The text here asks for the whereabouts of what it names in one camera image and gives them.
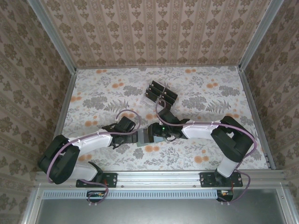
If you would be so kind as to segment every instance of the patterned wallpaper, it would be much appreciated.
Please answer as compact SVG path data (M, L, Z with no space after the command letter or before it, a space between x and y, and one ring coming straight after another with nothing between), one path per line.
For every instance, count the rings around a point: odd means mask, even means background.
M272 155L299 208L299 1L284 1L245 72Z
M270 0L41 0L77 67L237 65Z
M18 223L70 74L25 0L0 1L0 223Z

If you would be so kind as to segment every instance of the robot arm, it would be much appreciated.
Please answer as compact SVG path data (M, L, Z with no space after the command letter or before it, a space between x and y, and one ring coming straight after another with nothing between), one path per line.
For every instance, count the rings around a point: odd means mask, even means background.
M224 157L215 171L215 176L229 178L236 166L243 160L253 141L244 133L235 129L226 128L218 125L198 125L189 119L179 120L169 110L163 109L159 112L160 117L171 124L181 124L182 126L169 126L162 123L154 123L148 127L147 133L149 142L154 142L153 136L169 138L173 136L176 139L204 138L214 140L224 153ZM221 121L222 124L236 126L244 129L232 117L226 116ZM130 135L117 135L110 133L129 133L135 127L135 123L130 119L123 117L119 123L105 126L96 133L79 137L77 142L70 144L55 160L50 178L56 184L61 184L66 180L85 179L96 182L101 169L92 162L80 162L78 158L86 153L102 147L113 146L113 149L121 144L136 143L138 141L137 132ZM63 135L57 136L47 148L46 152L38 162L39 168L47 172L53 157L66 143L77 138L67 139Z

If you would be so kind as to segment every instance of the table surface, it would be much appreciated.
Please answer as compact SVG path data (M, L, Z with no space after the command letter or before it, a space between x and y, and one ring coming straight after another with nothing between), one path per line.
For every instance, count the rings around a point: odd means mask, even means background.
M78 70L67 112L63 135L78 137L115 122L123 109L142 117L141 127L158 122L155 105L145 98L145 90L155 80L178 94L171 112L179 119L221 120L232 116L257 139L255 153L241 169L268 168L256 133L248 102L236 67L169 67L105 70ZM125 112L135 123L137 117ZM83 155L103 170L200 170L216 169L223 153L212 140L188 139L138 147L136 144L101 148Z

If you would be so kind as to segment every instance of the floral wallpaper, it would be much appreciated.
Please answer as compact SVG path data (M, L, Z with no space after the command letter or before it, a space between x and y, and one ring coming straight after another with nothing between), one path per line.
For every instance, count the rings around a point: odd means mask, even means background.
M270 0L41 0L76 66L237 65Z
M0 223L22 217L70 74L25 0L0 1Z
M274 161L299 208L299 1L283 2L245 72Z
M258 148L240 168L268 168L236 67L169 67L77 70L77 80L66 116L63 135L78 137L115 123L120 110L131 109L142 118L141 127L158 122L155 103L145 90L155 80L178 94L171 111L179 119L217 121L235 118L258 140ZM126 116L138 123L130 112ZM212 140L189 139L99 148L79 157L110 170L216 169L223 153Z

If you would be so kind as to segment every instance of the wire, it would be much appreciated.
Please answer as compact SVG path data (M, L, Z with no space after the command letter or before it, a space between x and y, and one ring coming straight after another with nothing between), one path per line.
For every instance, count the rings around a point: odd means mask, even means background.
M85 135L83 137L78 137L77 139L74 139L72 141L69 141L68 143L66 143L64 146L61 147L61 149L56 153L56 155L54 156L54 158L52 159L49 167L48 167L48 170L47 170L47 180L49 183L53 183L53 181L50 179L50 172L52 170L52 167L56 161L56 159L58 158L58 156L65 150L65 148L67 148L69 145L73 144L73 143L76 143L76 142L80 142L81 140L84 140L84 139L88 139L90 137L94 137L94 136L100 136L100 135L111 135L111 134L117 134L117 135L130 135L130 134L133 134L135 132L137 132L137 130L140 128L140 125L141 125L141 117L139 116L138 113L136 113L135 111L132 111L132 110L122 110L120 111L117 115L116 115L116 119L118 118L118 116L122 113L122 112L125 112L125 111L129 111L129 112L132 112L134 114L137 115L138 117L138 127L136 129L134 129L133 131L131 132L128 132L128 133L118 133L118 132L98 132L98 133L92 133L92 134L88 134L88 135Z
M253 149L252 149L249 153L247 153L247 154L244 156L243 160L244 160L246 157L248 157L248 156L250 156L251 154L253 154L254 151L256 151L256 148L257 148L257 142L256 142L255 138L254 138L249 132L247 132L247 131L245 131L245 130L243 130L243 129L241 129L241 128L238 128L238 127L236 127L236 126L226 125L226 124L222 124L222 123L218 123L218 122L198 122L198 121L196 121L196 122L185 123L185 124L172 124L172 123L168 123L168 122L166 122L165 120L163 120L163 119L160 117L160 115L159 115L159 113L158 113L158 105L159 105L159 101L164 103L164 108L166 107L166 101L163 100L163 99L160 99L160 100L157 100L157 103L156 103L156 115L157 115L158 119L159 119L162 123L167 124L167 125L169 125L169 126L185 126L185 125L211 125L211 126L214 126L214 125L215 125L215 126L223 126L223 127L226 127L226 128L233 128L233 129L235 129L235 130L237 130L237 131L239 131L239 132L242 132L242 133L246 134L248 137L250 137L250 139L253 141L253 144L254 144ZM239 173L242 174L242 175L247 176L247 177L248 177L248 183L247 183L247 185L246 185L246 187L245 187L245 190L241 193L241 195L240 195L239 197L237 197L236 199L230 201L229 203L233 203L233 202L239 200L241 197L243 197L243 195L246 193L246 191L247 191L247 189L249 188L249 185L250 185L250 176L249 176L248 174L246 174L246 173L243 173L243 172L237 170L237 169L239 168L239 166L241 165L241 163L243 162L243 160L236 166L235 171L239 172Z
M86 180L82 180L82 179L80 179L80 181L82 181L83 183L99 185L99 186L102 186L102 187L106 188L106 192L105 192L104 196L103 196L97 203L93 203L93 202L91 202L91 201L90 201L90 196L91 196L91 195L94 195L94 194L97 194L98 192L95 191L95 192L91 192L91 193L89 193L89 195L88 195L88 199L87 199L87 200L88 200L88 202L89 202L90 204L100 204L100 203L102 203L102 202L105 200L105 198L107 197L107 195L108 195L108 193L109 193L109 188L107 187L107 185L102 184L102 183L90 182L90 181L86 181Z

